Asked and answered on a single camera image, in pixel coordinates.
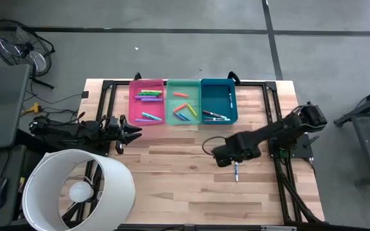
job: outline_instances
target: wooden table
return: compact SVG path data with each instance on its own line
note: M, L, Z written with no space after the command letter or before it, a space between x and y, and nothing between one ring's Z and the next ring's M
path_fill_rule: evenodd
M86 112L84 120L95 120L102 81L86 81L84 90L89 91L89 97L81 101L79 109ZM282 114L286 116L297 106L294 84L292 81L276 84ZM261 157L240 164L239 182L235 182L233 166L219 168L211 156L202 152L201 144L209 137L227 137L267 125L259 87L236 87L236 99L239 119L233 125L144 126L142 137L125 146L123 155L118 155L115 145L111 145L110 158L129 168L136 187L135 205L125 223L283 223L275 168L266 142L260 144ZM116 91L113 115L121 114L128 117L128 86L119 86ZM223 141L212 140L207 148L219 144ZM324 219L309 163L293 159L292 167L297 192L312 212ZM290 196L286 198L293 218L292 200Z

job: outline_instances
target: pink tray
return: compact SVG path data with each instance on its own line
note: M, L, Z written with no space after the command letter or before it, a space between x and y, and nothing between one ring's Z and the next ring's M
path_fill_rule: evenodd
M129 115L130 124L135 126L155 125L165 123L165 102L142 102L140 99L135 99L135 96L141 90L161 90L162 94L158 98L163 98L164 81L163 80L134 80L129 83ZM159 117L162 121L155 122L135 122L135 119L149 119L142 116L142 112L146 112L153 116Z

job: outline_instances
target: white lampshade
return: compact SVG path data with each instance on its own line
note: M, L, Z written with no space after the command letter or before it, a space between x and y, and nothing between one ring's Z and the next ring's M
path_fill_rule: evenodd
M58 212L58 197L75 166L89 160L97 161L102 168L103 192L92 214L78 226L69 229ZM84 183L75 186L75 190L80 191L70 194L72 200L82 200L87 196L88 189ZM22 207L25 218L36 230L91 231L100 227L101 230L111 231L127 218L134 200L132 175L121 162L82 150L64 150L45 154L33 170L25 185Z

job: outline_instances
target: concrete floor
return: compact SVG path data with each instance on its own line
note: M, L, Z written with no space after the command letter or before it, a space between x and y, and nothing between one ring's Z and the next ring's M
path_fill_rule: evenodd
M370 0L269 0L269 8L275 30L370 31ZM30 26L267 28L260 0L0 0L2 17ZM235 71L243 79L276 79L267 35L39 35L57 50L43 77L56 89L34 91L52 101L81 92L86 78L133 78L138 71L145 78L221 78ZM283 79L294 81L299 102L318 104L330 122L313 144L326 221L370 228L370 186L353 184L369 176L368 166L353 127L332 123L370 93L370 37L276 36L276 46ZM74 110L79 101L54 107ZM24 116L21 127L31 118Z

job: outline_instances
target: fan grille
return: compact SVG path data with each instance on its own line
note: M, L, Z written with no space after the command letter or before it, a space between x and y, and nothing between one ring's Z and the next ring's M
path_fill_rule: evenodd
M17 28L21 28L22 30L24 30L29 38L26 38L25 35L18 34ZM47 67L42 71L36 70L35 76L44 76L51 68L51 53L46 47L44 41L36 36L36 34L33 33L29 27L14 20L0 19L0 39L1 38L6 39L12 44L25 44L26 42L29 42L33 46L34 51L40 53L45 58ZM1 47L1 45L0 57L8 65L29 64L31 66L34 66L34 62L29 55L27 55L25 58L12 55L6 52L5 49Z

